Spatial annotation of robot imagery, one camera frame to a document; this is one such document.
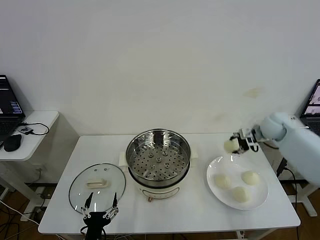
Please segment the black cable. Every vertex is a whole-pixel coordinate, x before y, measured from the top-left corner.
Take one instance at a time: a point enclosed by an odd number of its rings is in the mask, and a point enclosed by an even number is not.
[[[299,217],[298,209],[297,209],[297,195],[298,195],[298,190],[297,190],[296,177],[295,177],[294,173],[293,173],[289,168],[286,168],[286,167],[285,167],[284,170],[289,171],[289,172],[292,174],[292,177],[293,177],[293,180],[294,180],[294,186],[295,186],[295,206],[294,206],[294,209],[295,209],[296,214],[297,214],[298,217]],[[297,240],[299,240],[299,226],[296,227],[296,238],[297,238]]]
[[[259,146],[257,145],[256,148],[254,146],[250,146],[251,150],[257,153],[259,151]]]
[[[184,240],[188,240],[188,238],[186,238],[185,235],[183,235],[182,233],[179,233],[181,235],[181,237],[183,237]]]
[[[18,233],[20,233],[20,224],[19,224],[19,223],[16,223],[16,222],[10,223],[10,225],[15,225],[15,224],[16,224],[17,227],[18,227]],[[6,231],[5,231],[4,239],[7,238],[8,231],[9,231],[9,226],[7,227],[7,229],[6,229]]]
[[[263,142],[264,145],[266,145],[267,147],[271,148],[271,149],[279,149],[278,147],[275,146],[271,146],[268,143]]]
[[[50,131],[49,127],[47,127],[46,125],[44,125],[44,124],[41,123],[41,122],[32,122],[32,123],[22,122],[22,123],[20,123],[18,126],[37,125],[37,124],[46,127],[47,132],[45,132],[45,133],[34,133],[33,130],[32,130],[32,132],[30,132],[29,134],[41,136],[41,135],[46,135],[46,134],[49,133],[49,131]]]
[[[41,204],[41,206],[40,206],[40,209],[44,206],[45,201],[46,201],[46,199],[43,198],[43,201],[42,201],[42,204]],[[5,213],[5,214],[11,215],[11,216],[21,216],[21,215],[18,214],[18,213],[6,212],[6,211],[4,211],[4,210],[1,209],[1,208],[0,208],[0,211],[3,212],[3,213]],[[23,212],[23,214],[36,214],[36,213],[38,213],[38,212],[37,212],[37,211]]]
[[[102,228],[102,231],[103,231],[103,235],[104,235],[104,240],[107,240],[107,234],[106,234],[106,231]]]
[[[41,195],[41,196],[43,197],[43,202],[42,202],[42,204],[41,204],[41,206],[40,206],[40,209],[41,209],[41,208],[44,206],[46,199],[45,199],[45,197],[44,197],[41,193],[38,193],[38,195]],[[22,209],[22,207],[23,207],[28,201],[29,201],[29,199],[27,199],[27,200],[18,208],[17,211],[19,212],[20,209]],[[3,226],[3,225],[5,225],[4,228],[0,231],[0,233],[3,232],[3,231],[6,229],[5,235],[4,235],[4,239],[6,239],[6,238],[7,238],[8,231],[9,231],[9,228],[10,228],[10,225],[17,224],[17,228],[18,228],[17,240],[19,240],[20,224],[19,224],[19,223],[16,223],[16,222],[13,222],[13,223],[12,223],[12,221],[13,221],[13,219],[15,218],[15,216],[20,216],[20,214],[12,214],[12,213],[10,213],[8,207],[7,207],[7,209],[8,209],[8,213],[5,212],[5,211],[3,211],[3,212],[9,215],[9,221],[8,221],[7,223],[4,223],[4,224],[0,225],[0,227]],[[26,213],[24,213],[24,214],[33,214],[33,213],[37,213],[37,211],[26,212]]]

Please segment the computer mouse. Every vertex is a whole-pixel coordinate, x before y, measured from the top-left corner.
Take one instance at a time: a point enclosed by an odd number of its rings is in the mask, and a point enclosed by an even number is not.
[[[16,134],[8,137],[4,141],[4,150],[6,152],[12,152],[17,150],[20,147],[22,136],[21,134]]]

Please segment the cable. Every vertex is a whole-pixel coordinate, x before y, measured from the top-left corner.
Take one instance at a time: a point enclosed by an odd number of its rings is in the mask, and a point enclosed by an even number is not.
[[[268,143],[263,142],[264,145],[266,145],[267,147],[271,148],[271,149],[279,149],[278,147],[275,146],[271,146]]]
[[[19,207],[18,210],[20,210],[28,201],[29,201],[29,200],[26,200],[26,201]],[[43,201],[42,201],[42,204],[41,204],[41,206],[40,206],[40,209],[44,206],[45,201],[46,201],[46,199],[43,198]],[[19,215],[20,215],[20,214],[14,214],[14,213],[12,214],[12,213],[6,212],[6,211],[2,210],[1,208],[0,208],[0,211],[3,212],[3,213],[5,213],[5,214],[12,215],[12,216],[19,216]],[[41,212],[41,211],[24,212],[23,214],[24,214],[24,215],[25,215],[25,214],[37,214],[37,213],[39,213],[39,212]]]
[[[41,136],[41,135],[46,135],[46,134],[48,134],[48,133],[49,133],[49,131],[50,131],[49,127],[47,127],[46,125],[44,125],[44,124],[43,124],[43,123],[41,123],[41,122],[32,122],[32,123],[22,122],[22,123],[19,123],[19,124],[18,124],[18,126],[37,125],[37,124],[39,124],[39,125],[42,125],[42,126],[46,127],[47,132],[45,132],[45,133],[34,133],[34,132],[33,132],[33,130],[31,129],[31,130],[27,133],[27,135],[28,135],[28,134],[32,134],[32,135],[38,135],[38,136]]]
[[[20,232],[20,224],[19,223],[13,222],[13,223],[10,223],[10,224],[12,224],[12,225],[16,224],[17,227],[18,227],[18,233]],[[9,226],[7,227],[7,229],[5,231],[4,238],[7,238],[8,230],[9,230]]]
[[[30,227],[27,227],[26,229],[24,229],[24,230],[22,230],[22,231],[20,231],[20,232],[17,232],[16,234],[14,234],[14,235],[12,235],[12,236],[9,236],[9,237],[7,237],[7,238],[5,238],[4,240],[8,240],[8,239],[10,239],[10,238],[13,238],[14,236],[16,236],[16,235],[18,235],[19,236],[19,234],[21,234],[21,233],[23,233],[23,232],[25,232],[25,231],[27,231],[27,230],[29,230],[30,228],[33,228],[34,226],[37,226],[37,225],[32,225],[32,226],[30,226]]]
[[[18,210],[15,210],[14,208],[12,208],[12,207],[8,206],[7,204],[5,204],[1,199],[0,199],[0,202],[1,202],[3,205],[5,205],[5,206],[7,206],[8,208],[10,208],[11,210],[17,212],[18,214],[20,214],[20,215],[23,216],[24,218],[28,219],[29,221],[31,221],[31,222],[33,222],[33,223],[35,223],[35,224],[37,224],[37,225],[39,226],[39,223],[37,223],[35,220],[32,220],[32,219],[24,216],[24,215],[23,215],[21,212],[19,212]],[[59,236],[58,234],[56,234],[56,236],[57,236],[58,238],[61,238],[61,239],[63,239],[63,240],[66,240],[66,239],[64,239],[63,237]]]
[[[36,171],[39,171],[39,177],[36,180],[30,182],[27,186],[30,186],[31,184],[34,184],[35,182],[40,180],[42,169],[41,168],[37,168]]]
[[[114,240],[117,240],[117,239],[122,239],[122,238],[125,238],[125,237],[128,237],[128,236],[131,236],[131,234],[128,234],[128,235],[123,235],[123,236],[115,236]]]
[[[188,240],[185,235],[183,235],[182,233],[179,234],[183,237],[184,240]]]
[[[285,167],[284,170],[289,171],[289,172],[292,174],[292,177],[293,177],[293,180],[294,180],[294,185],[295,185],[295,206],[294,206],[294,209],[295,209],[296,214],[297,214],[298,217],[299,217],[298,209],[297,209],[298,189],[297,189],[296,177],[295,177],[294,173],[293,173],[289,168],[286,168],[286,167]],[[297,238],[297,240],[299,240],[299,226],[296,227],[296,238]]]
[[[103,235],[104,235],[104,240],[107,240],[107,234],[106,234],[106,231],[104,230],[104,228],[102,228],[102,231],[103,231]]]

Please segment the white cable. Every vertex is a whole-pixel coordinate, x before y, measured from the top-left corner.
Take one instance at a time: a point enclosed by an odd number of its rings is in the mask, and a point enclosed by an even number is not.
[[[7,237],[7,238],[4,239],[4,240],[8,240],[8,239],[10,239],[10,238],[13,238],[14,236],[17,236],[18,234],[23,233],[23,232],[29,230],[30,228],[32,228],[32,227],[34,227],[34,226],[37,226],[37,225],[32,225],[32,226],[30,226],[30,227],[27,227],[26,229],[24,229],[24,230],[22,230],[22,231],[20,231],[20,232],[18,232],[18,233],[16,233],[16,234],[14,234],[14,235],[12,235],[12,236],[10,236],[10,237]]]
[[[123,235],[123,236],[119,236],[119,237],[115,237],[114,240],[117,240],[117,239],[122,239],[122,238],[125,238],[125,237],[128,237],[128,236],[131,236],[131,234],[128,234],[128,235]]]
[[[3,205],[5,205],[5,206],[7,206],[8,208],[10,208],[11,210],[13,210],[13,211],[15,211],[16,213],[20,214],[22,217],[28,219],[28,220],[31,221],[31,222],[34,222],[35,224],[37,224],[37,225],[39,226],[39,223],[37,223],[36,221],[34,221],[34,220],[26,217],[25,215],[23,215],[23,214],[22,214],[21,212],[19,212],[18,210],[15,210],[14,208],[8,206],[8,205],[5,204],[1,199],[0,199],[0,202],[1,202]],[[57,234],[56,234],[56,236],[57,236],[59,239],[66,240],[66,239],[64,239],[62,236],[59,236],[59,235],[57,235]]]

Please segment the robotic arm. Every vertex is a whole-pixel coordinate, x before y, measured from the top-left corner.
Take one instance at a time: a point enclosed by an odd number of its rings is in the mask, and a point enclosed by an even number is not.
[[[320,137],[287,113],[272,113],[260,126],[240,129],[224,143],[224,148],[227,152],[237,154],[249,149],[257,152],[259,142],[270,140],[306,180],[320,186]]]

